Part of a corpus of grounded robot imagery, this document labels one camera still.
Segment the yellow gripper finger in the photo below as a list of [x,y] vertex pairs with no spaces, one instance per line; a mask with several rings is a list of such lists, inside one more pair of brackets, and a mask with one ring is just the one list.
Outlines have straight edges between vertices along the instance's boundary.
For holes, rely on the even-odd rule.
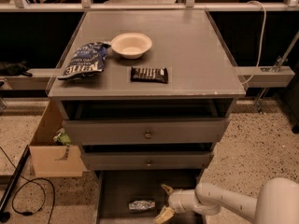
[[161,187],[168,196],[170,196],[174,192],[174,189],[166,184],[162,184]]
[[154,219],[155,224],[164,224],[166,221],[170,220],[175,215],[175,211],[169,207],[164,206],[160,214]]

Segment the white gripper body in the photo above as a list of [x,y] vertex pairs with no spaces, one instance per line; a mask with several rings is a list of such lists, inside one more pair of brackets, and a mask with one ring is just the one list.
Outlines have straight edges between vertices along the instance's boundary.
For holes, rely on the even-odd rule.
[[198,204],[193,189],[175,189],[168,197],[169,206],[176,214],[194,211]]

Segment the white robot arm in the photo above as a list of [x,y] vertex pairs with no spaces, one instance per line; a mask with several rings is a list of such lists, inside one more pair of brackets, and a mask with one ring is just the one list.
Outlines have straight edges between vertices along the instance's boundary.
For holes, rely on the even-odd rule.
[[257,199],[207,182],[198,183],[195,189],[162,187],[168,194],[168,206],[154,219],[155,224],[188,211],[214,216],[222,207],[251,224],[299,224],[299,185],[286,178],[268,180]]

